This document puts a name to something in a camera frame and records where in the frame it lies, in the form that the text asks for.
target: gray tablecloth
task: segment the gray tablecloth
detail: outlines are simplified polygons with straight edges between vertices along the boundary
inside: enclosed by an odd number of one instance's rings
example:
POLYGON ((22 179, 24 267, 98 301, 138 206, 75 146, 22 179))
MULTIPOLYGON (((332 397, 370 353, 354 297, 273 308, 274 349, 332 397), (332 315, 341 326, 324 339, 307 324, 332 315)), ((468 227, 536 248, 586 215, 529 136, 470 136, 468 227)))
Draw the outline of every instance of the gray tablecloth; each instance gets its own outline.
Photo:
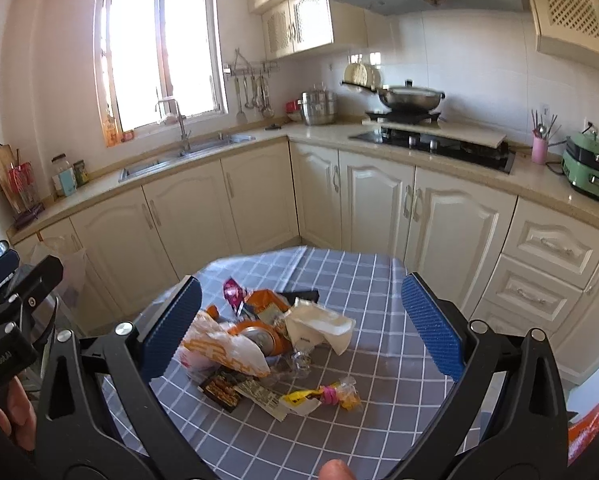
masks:
MULTIPOLYGON (((202 306, 215 303, 225 314, 230 307, 222 284, 232 276, 249 290, 316 288, 320 304, 355 319, 349 350, 337 356, 328 348, 315 349, 310 377, 278 386, 287 393, 351 375, 363 400, 357 412, 321 406, 308 417, 289 415, 278 422, 244 399, 228 413, 199 392, 198 381, 175 360, 151 387, 220 478, 316 478, 332 459, 347 462, 359 480, 383 478, 425 430, 452 386, 404 312, 400 288, 405 273, 399 261, 387 256, 295 248, 220 260, 197 275, 202 306)), ((107 381, 103 388, 124 442, 143 451, 112 385, 107 381)), ((478 439, 476 423, 463 449, 478 439)))

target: gas stove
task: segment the gas stove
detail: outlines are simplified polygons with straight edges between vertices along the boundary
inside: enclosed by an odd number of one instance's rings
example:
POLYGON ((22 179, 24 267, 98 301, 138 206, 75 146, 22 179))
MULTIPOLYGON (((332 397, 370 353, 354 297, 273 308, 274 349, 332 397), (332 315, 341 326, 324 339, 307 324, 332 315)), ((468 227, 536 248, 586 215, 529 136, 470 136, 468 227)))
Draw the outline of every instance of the gas stove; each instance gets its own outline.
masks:
POLYGON ((463 140, 448 139, 446 137, 408 131, 408 128, 395 129, 382 126, 382 122, 399 122, 404 126, 408 124, 436 123, 439 114, 426 114, 426 116, 406 116, 397 118, 386 114, 368 113, 373 120, 378 120, 377 128, 373 131, 352 136, 351 139, 371 142, 372 144, 386 144, 399 146, 408 150, 431 153, 433 155, 447 156, 456 160, 471 162, 484 168, 510 173, 515 161, 515 152, 509 149, 508 143, 503 141, 497 148, 474 144, 463 140))

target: utensil holder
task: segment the utensil holder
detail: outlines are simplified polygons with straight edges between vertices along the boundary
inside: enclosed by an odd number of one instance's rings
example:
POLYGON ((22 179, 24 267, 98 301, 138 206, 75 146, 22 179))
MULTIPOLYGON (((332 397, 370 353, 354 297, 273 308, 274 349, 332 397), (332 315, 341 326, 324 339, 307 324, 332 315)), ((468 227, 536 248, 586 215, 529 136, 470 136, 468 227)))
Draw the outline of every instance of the utensil holder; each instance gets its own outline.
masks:
POLYGON ((543 166, 546 163, 547 154, 548 139, 540 139, 539 137, 533 137, 533 153, 531 156, 532 161, 535 164, 541 164, 543 166))

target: finger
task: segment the finger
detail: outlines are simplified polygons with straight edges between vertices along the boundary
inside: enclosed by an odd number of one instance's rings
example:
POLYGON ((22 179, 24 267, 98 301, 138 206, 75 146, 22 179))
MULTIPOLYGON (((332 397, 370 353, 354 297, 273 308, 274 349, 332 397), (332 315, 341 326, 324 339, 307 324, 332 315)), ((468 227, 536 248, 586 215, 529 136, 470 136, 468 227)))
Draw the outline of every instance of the finger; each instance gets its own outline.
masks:
POLYGON ((28 418, 30 401, 28 400, 26 391, 23 389, 23 386, 17 377, 13 377, 12 381, 10 381, 6 404, 8 407, 10 420, 12 420, 18 426, 23 426, 28 418))
POLYGON ((319 480, 356 480, 353 472, 341 460, 326 462, 319 472, 319 480))
POLYGON ((12 432, 12 427, 10 426, 10 420, 8 420, 8 417, 1 409, 0 409, 0 428, 2 428, 2 431, 6 435, 10 436, 10 433, 12 432))
POLYGON ((32 405, 29 404, 26 422, 22 426, 15 427, 15 440, 17 445, 23 447, 26 451, 35 449, 35 432, 37 429, 37 415, 32 405))

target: pan handle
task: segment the pan handle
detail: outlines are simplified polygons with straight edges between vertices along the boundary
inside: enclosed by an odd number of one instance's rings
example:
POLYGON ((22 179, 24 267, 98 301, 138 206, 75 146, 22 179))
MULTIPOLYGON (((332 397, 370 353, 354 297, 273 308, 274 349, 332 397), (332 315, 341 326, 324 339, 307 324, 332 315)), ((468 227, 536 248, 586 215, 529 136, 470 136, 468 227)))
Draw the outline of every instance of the pan handle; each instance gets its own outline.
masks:
POLYGON ((376 88, 371 88, 370 86, 360 85, 358 83, 349 83, 348 81, 342 81, 342 85, 356 86, 357 88, 361 88, 363 90, 371 92, 372 94, 378 94, 379 93, 376 88))

